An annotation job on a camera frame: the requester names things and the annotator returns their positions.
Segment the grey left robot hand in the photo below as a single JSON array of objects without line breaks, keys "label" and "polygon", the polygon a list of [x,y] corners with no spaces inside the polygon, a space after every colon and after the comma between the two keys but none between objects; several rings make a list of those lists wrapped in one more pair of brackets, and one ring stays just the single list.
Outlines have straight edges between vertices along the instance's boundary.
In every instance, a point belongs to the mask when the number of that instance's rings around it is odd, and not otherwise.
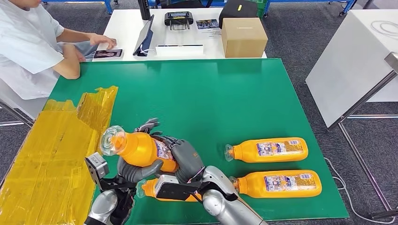
[{"label": "grey left robot hand", "polygon": [[[150,131],[159,125],[158,118],[150,118],[147,122],[134,129],[134,132],[141,132],[149,134]],[[147,177],[155,175],[161,171],[163,161],[161,159],[155,160],[151,165],[140,167],[128,164],[122,157],[119,157],[117,162],[118,174],[132,183],[138,183]]]}]

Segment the person's left hand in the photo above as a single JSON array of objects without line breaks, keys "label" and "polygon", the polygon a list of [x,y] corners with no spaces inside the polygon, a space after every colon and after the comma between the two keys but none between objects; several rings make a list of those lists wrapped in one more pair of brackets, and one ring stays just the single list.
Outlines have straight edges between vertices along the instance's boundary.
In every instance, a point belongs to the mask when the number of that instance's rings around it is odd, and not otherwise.
[{"label": "person's left hand", "polygon": [[107,50],[113,49],[117,45],[117,41],[114,38],[109,38],[104,35],[99,35],[96,33],[89,34],[90,44],[91,45],[99,45],[102,43],[107,44]]}]

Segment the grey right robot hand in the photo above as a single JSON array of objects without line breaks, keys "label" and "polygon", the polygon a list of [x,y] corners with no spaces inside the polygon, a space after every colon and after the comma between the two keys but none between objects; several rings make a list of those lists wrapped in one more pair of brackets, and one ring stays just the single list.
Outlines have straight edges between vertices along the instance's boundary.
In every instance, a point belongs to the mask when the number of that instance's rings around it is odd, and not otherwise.
[{"label": "grey right robot hand", "polygon": [[174,174],[179,183],[202,181],[205,166],[198,152],[188,141],[172,136],[152,135],[151,137],[161,141],[171,150],[172,156],[178,164]]}]

